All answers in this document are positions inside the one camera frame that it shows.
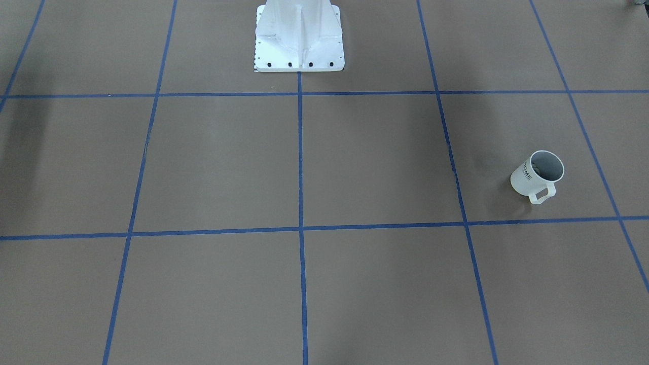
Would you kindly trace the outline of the white ribbed mug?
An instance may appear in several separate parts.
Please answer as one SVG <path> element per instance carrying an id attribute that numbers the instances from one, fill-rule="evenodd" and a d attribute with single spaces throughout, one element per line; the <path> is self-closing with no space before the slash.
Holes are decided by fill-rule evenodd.
<path id="1" fill-rule="evenodd" d="M 510 185 L 517 194 L 528 197 L 529 203 L 540 205 L 555 196 L 555 185 L 564 175 L 565 166 L 558 155 L 538 150 L 512 172 Z"/>

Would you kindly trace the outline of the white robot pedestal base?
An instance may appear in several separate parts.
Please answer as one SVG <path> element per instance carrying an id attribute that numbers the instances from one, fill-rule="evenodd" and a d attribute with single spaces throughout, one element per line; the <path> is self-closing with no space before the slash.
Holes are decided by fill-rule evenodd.
<path id="1" fill-rule="evenodd" d="M 330 1 L 266 1 L 256 16 L 255 72 L 345 68 L 341 12 Z"/>

